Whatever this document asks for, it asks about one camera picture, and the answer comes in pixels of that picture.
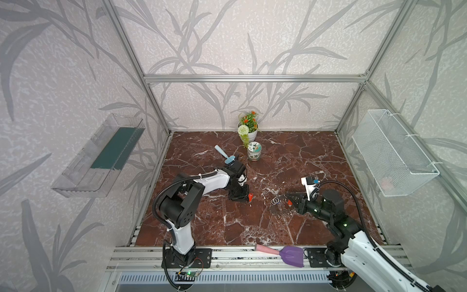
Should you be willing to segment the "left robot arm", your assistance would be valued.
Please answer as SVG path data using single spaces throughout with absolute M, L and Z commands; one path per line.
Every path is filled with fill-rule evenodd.
M 179 256 L 195 250 L 191 221 L 203 195 L 222 189 L 231 201 L 248 202 L 247 168 L 236 159 L 208 173 L 187 175 L 180 173 L 153 200 L 152 215 L 169 231 L 171 249 Z

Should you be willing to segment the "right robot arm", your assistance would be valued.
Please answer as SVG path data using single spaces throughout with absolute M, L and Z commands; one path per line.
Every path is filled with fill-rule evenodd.
M 358 212 L 356 221 L 345 212 L 342 195 L 334 189 L 322 190 L 330 181 L 317 181 L 305 177 L 304 193 L 287 193 L 286 198 L 297 213 L 311 214 L 325 222 L 334 239 L 327 243 L 326 260 L 331 266 L 343 265 L 356 273 L 376 292 L 441 292 L 439 285 L 430 286 L 396 261 L 371 237 L 356 195 L 341 182 L 353 198 Z

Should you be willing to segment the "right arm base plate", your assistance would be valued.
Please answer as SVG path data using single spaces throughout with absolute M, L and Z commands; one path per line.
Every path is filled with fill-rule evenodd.
M 339 253 L 329 248 L 305 248 L 304 256 L 311 268 L 339 268 L 342 266 Z

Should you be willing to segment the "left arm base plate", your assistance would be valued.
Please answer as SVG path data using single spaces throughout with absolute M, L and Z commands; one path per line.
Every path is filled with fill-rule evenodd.
M 175 268 L 210 268 L 212 261 L 212 249 L 194 248 L 186 255 L 177 252 L 173 248 L 163 250 L 162 267 Z

